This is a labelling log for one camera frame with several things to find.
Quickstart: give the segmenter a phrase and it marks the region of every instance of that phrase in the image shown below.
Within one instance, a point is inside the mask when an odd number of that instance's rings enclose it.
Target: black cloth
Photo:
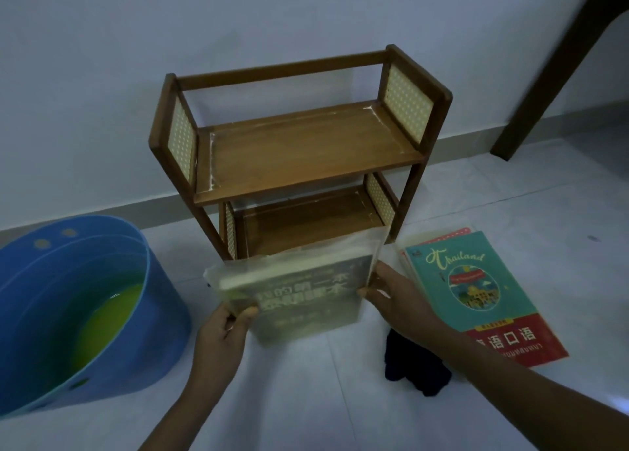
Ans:
[[[387,380],[407,378],[424,396],[436,396],[452,378],[452,372],[439,357],[393,329],[387,336],[384,363]]]

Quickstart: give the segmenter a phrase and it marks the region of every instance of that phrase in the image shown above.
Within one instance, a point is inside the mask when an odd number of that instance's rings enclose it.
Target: baseboard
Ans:
[[[573,133],[595,131],[626,122],[629,123],[629,100],[542,118],[535,125],[524,144],[566,137]],[[436,142],[429,164],[488,153],[502,133],[503,128],[503,126],[498,126],[440,138]],[[214,213],[216,207],[210,207],[206,210],[209,213]],[[140,229],[183,221],[192,217],[178,194],[134,202],[115,208],[101,209],[93,211],[91,214],[118,216],[132,222]],[[44,221],[0,231],[0,246],[51,222]]]

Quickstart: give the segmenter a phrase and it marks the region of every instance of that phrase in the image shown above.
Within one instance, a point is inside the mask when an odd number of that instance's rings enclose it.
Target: person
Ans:
[[[629,449],[629,416],[551,381],[448,327],[413,282],[383,262],[358,294],[401,335],[466,376],[539,449]],[[187,450],[240,365],[257,309],[233,319],[220,305],[200,328],[180,398],[140,451]]]

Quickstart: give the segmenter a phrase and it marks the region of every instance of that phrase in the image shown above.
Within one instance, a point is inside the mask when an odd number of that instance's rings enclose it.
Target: woven cane side panel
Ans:
[[[371,201],[373,201],[375,210],[378,211],[382,222],[386,226],[390,226],[393,222],[393,217],[395,217],[395,209],[391,206],[389,199],[382,190],[380,183],[375,179],[373,173],[367,175],[367,194],[371,198]]]
[[[225,219],[227,223],[227,250],[236,259],[236,225],[232,210],[227,207],[227,204],[225,204]]]
[[[177,98],[175,112],[172,115],[168,149],[177,161],[185,179],[192,182],[194,129],[179,98]]]
[[[384,103],[405,130],[419,144],[428,123],[433,101],[410,81],[394,64],[384,91]]]

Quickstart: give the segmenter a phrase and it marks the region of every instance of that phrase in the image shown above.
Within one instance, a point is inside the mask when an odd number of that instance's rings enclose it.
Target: hand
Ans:
[[[444,322],[411,280],[380,260],[375,266],[375,273],[375,280],[369,287],[358,289],[358,295],[371,302],[398,333],[417,344],[426,345],[430,337],[445,325]]]
[[[193,368],[184,393],[214,406],[238,370],[245,339],[257,307],[249,307],[238,318],[219,305],[201,326],[194,344]]]

